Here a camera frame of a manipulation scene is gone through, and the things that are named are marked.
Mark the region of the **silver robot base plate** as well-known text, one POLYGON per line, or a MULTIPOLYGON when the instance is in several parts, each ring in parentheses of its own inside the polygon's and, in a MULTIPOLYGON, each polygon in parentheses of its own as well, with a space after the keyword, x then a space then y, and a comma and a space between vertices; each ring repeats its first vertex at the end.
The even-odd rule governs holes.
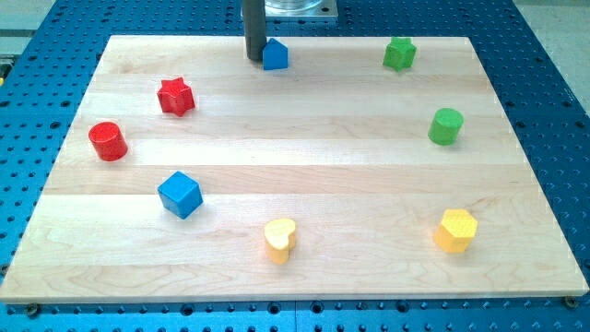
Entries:
POLYGON ((335 20, 337 0, 264 0, 266 20, 335 20))

